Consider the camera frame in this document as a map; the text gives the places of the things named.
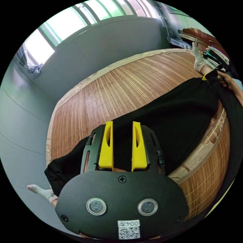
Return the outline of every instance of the curtain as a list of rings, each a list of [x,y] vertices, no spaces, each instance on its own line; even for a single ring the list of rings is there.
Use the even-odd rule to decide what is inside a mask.
[[[181,48],[184,48],[185,46],[191,48],[191,46],[188,43],[183,41],[181,38],[178,39],[178,37],[175,35],[172,27],[170,26],[170,24],[168,23],[167,19],[164,16],[163,10],[162,10],[161,5],[160,5],[160,2],[152,1],[152,0],[148,0],[148,1],[150,2],[150,4],[152,6],[154,6],[154,8],[157,10],[157,12],[158,12],[158,14],[160,16],[160,19],[161,19],[161,21],[163,23],[163,26],[166,29],[168,42],[170,44],[174,45],[174,46],[179,46]]]
[[[38,64],[35,66],[32,66],[29,64],[28,61],[28,52],[26,49],[25,44],[23,43],[21,47],[18,49],[15,55],[15,60],[18,62],[18,64],[22,67],[22,69],[27,73],[33,76],[33,79],[37,78],[41,73],[41,67],[43,64]]]

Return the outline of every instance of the window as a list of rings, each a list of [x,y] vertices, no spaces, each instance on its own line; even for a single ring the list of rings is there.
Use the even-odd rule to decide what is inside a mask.
[[[86,16],[91,24],[97,23],[91,12],[82,3],[78,3],[75,6],[79,8],[79,10]]]
[[[110,12],[112,17],[122,16],[122,12],[112,0],[99,0]]]
[[[148,17],[160,19],[157,11],[147,0],[140,0],[140,1],[147,7],[147,10],[149,12]]]
[[[110,17],[105,9],[96,0],[88,0],[85,1],[85,3],[87,3],[92,8],[100,20],[104,20]]]
[[[142,7],[138,4],[138,2],[136,0],[127,0],[133,7],[133,9],[135,10],[137,16],[142,16],[142,17],[146,17]]]
[[[55,48],[69,36],[88,24],[99,21],[134,15],[150,18],[160,18],[155,8],[147,0],[88,0],[86,4],[78,3],[69,7],[44,22],[25,41],[26,48],[36,62],[45,63],[54,53]]]
[[[25,42],[26,49],[37,63],[45,63],[54,50],[38,30],[35,30]]]
[[[134,15],[132,10],[129,8],[129,6],[125,3],[124,0],[116,0],[120,6],[122,7],[123,11],[126,15]]]
[[[57,46],[76,31],[87,26],[80,14],[72,7],[67,8],[47,20],[41,28],[52,43]]]

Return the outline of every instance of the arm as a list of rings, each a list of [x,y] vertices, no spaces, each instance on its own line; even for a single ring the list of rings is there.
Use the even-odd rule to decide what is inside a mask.
[[[238,85],[236,85],[235,89],[233,89],[234,93],[235,93],[235,97],[238,99],[238,101],[240,102],[242,108],[243,108],[243,92],[241,91],[241,89],[239,88]]]

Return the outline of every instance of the sock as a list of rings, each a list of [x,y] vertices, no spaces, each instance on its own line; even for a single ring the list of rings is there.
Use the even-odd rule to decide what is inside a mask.
[[[193,51],[193,55],[195,56],[194,69],[200,73],[202,67],[204,67],[207,64],[205,63],[203,57],[201,56],[195,42],[192,43],[192,51]]]
[[[43,198],[48,200],[50,203],[52,203],[54,200],[58,199],[58,197],[55,194],[53,194],[52,189],[44,190],[37,185],[28,185],[27,188],[30,191],[41,195]]]

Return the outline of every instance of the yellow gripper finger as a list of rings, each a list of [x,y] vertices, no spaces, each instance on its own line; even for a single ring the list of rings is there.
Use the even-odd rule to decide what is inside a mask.
[[[132,171],[147,168],[147,157],[140,122],[133,122],[132,127]]]
[[[113,166],[113,121],[106,122],[100,149],[99,167],[114,170]]]

